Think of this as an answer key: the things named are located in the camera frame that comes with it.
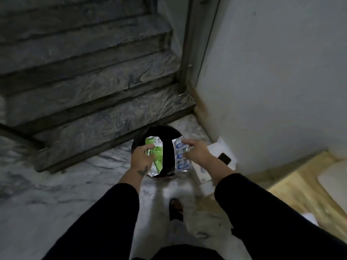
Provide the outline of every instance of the tattoo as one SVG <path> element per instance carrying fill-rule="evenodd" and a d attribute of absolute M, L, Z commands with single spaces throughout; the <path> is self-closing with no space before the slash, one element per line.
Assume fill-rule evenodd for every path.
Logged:
<path fill-rule="evenodd" d="M 145 176 L 145 174 L 148 172 L 148 166 L 145 167 L 144 170 L 138 170 L 137 173 L 141 175 L 142 177 Z"/>

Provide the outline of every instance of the marble stairs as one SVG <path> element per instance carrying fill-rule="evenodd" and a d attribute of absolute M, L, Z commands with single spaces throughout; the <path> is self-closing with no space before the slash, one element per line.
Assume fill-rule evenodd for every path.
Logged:
<path fill-rule="evenodd" d="M 145 0 L 42 2 L 0 6 L 6 123 L 45 142 L 33 153 L 37 171 L 63 170 L 192 111 L 193 97 L 177 93 L 171 27 Z"/>

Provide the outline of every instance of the black trash bin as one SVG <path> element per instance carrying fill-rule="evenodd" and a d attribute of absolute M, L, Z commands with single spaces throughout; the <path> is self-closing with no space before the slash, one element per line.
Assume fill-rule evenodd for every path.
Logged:
<path fill-rule="evenodd" d="M 172 176 L 175 173 L 175 151 L 172 140 L 181 137 L 182 134 L 169 125 L 151 126 L 136 136 L 132 143 L 131 153 L 134 152 L 136 147 L 145 145 L 145 139 L 149 136 L 159 137 L 163 142 L 163 169 L 154 177 Z"/>

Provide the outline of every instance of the smartphone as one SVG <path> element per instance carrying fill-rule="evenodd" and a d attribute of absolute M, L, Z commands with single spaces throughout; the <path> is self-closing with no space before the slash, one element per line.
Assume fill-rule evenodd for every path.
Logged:
<path fill-rule="evenodd" d="M 218 156 L 218 159 L 223 161 L 226 165 L 229 165 L 229 163 L 232 161 L 225 153 L 222 153 Z"/>

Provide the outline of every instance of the marble floor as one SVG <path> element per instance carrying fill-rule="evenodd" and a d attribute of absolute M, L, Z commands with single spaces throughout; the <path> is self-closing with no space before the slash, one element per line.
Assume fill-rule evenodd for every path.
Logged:
<path fill-rule="evenodd" d="M 210 141 L 193 115 L 172 122 L 171 126 L 184 137 Z M 132 141 L 61 173 L 37 173 L 27 162 L 23 148 L 0 140 L 0 259 L 42 258 L 130 166 Z M 217 250 L 226 260 L 251 259 L 242 241 L 232 236 L 228 219 L 195 209 L 201 196 L 189 173 L 168 179 L 145 177 L 130 258 L 149 259 L 165 245 L 168 203 L 171 197 L 178 197 L 184 206 L 188 230 L 206 247 Z"/>

